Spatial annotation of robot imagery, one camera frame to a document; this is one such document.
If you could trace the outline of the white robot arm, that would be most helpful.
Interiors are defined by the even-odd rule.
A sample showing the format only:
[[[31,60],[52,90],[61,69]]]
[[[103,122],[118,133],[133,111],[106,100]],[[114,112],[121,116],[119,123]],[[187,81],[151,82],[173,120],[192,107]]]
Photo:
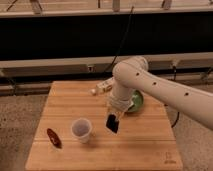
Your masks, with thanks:
[[[131,57],[117,63],[112,70],[114,84],[108,97],[106,127],[117,133],[119,120],[130,105],[135,90],[186,114],[213,130],[213,93],[162,79],[148,71],[144,57]]]

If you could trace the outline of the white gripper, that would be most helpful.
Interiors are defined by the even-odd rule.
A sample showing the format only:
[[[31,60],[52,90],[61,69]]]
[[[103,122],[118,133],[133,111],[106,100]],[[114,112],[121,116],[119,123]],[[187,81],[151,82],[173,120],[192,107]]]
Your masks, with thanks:
[[[128,101],[117,100],[115,98],[109,98],[107,102],[107,114],[106,127],[114,133],[118,132],[119,119],[129,108]]]

